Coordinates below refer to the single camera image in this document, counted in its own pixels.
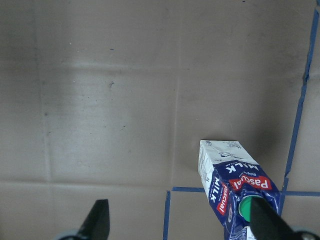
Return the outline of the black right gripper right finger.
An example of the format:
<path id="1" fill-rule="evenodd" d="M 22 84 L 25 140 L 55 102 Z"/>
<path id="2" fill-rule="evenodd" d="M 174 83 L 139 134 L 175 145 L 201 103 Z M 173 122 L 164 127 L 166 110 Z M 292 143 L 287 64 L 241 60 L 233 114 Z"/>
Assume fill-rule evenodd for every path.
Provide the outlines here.
<path id="1" fill-rule="evenodd" d="M 320 237 L 310 231 L 293 230 L 260 197 L 254 197 L 250 204 L 250 229 L 257 240 L 318 240 Z"/>

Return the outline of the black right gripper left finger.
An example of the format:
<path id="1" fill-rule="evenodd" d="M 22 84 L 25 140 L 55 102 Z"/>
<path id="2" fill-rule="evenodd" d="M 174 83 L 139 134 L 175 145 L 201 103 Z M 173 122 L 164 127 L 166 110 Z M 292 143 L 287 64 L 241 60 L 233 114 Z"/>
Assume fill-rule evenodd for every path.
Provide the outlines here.
<path id="1" fill-rule="evenodd" d="M 96 200 L 75 235 L 76 240 L 107 240 L 110 234 L 108 199 Z"/>

